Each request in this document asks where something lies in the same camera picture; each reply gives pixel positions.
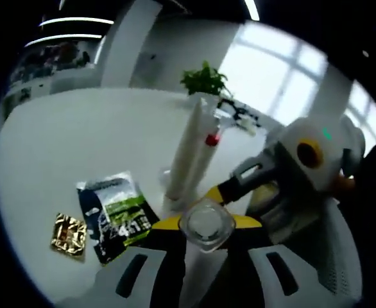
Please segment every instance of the white table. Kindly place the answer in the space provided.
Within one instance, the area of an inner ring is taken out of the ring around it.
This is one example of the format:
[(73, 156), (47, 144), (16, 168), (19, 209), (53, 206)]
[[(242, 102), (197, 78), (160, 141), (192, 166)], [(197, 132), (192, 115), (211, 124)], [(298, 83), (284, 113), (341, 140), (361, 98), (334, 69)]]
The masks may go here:
[[(158, 172), (170, 165), (190, 110), (182, 94), (84, 89), (33, 99), (12, 112), (0, 133), (0, 212), (20, 262), (52, 302), (81, 295), (101, 268), (90, 244), (84, 263), (49, 247), (57, 212), (82, 219), (75, 183), (130, 170), (161, 216)], [(200, 193), (263, 145), (262, 131), (250, 137), (227, 130)], [(248, 200), (229, 209), (244, 214)], [(225, 258), (208, 255), (198, 264), (198, 254), (189, 245), (184, 303), (197, 299), (193, 291), (203, 295)], [(201, 269), (191, 271), (194, 263)]]

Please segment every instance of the green plant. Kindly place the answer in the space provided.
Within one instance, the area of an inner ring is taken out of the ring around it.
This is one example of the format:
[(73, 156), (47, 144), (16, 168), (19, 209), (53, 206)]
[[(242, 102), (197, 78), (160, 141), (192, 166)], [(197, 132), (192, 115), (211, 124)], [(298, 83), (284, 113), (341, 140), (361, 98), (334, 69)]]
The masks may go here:
[(229, 90), (225, 87), (225, 81), (228, 78), (220, 74), (217, 69), (210, 67), (207, 61), (202, 63), (200, 71), (184, 71), (181, 84), (188, 90), (188, 95), (196, 92), (204, 92), (213, 95), (220, 95), (223, 90)]

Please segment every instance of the gold foil wrapper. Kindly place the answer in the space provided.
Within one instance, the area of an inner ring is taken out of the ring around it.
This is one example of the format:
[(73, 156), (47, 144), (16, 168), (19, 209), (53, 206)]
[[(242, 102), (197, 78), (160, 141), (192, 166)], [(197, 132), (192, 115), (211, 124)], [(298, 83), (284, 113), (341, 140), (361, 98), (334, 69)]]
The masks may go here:
[(75, 259), (83, 259), (86, 232), (87, 225), (83, 221), (58, 213), (51, 247)]

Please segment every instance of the red cap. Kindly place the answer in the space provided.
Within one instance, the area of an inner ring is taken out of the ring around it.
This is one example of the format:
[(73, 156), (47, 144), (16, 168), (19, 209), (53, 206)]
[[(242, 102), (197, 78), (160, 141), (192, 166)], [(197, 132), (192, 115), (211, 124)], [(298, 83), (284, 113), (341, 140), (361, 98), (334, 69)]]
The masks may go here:
[(205, 139), (205, 144), (208, 146), (216, 146), (219, 142), (219, 136), (218, 135), (208, 135)]

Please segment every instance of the white pillar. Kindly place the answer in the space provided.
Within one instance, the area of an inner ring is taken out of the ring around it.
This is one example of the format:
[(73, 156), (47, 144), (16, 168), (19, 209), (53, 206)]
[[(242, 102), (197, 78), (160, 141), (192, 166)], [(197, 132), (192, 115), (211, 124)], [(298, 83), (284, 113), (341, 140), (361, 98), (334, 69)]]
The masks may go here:
[(328, 64), (308, 114), (340, 117), (348, 106), (352, 82), (339, 69)]
[(135, 0), (119, 12), (98, 63), (102, 87), (129, 86), (142, 45), (161, 8), (154, 0)]

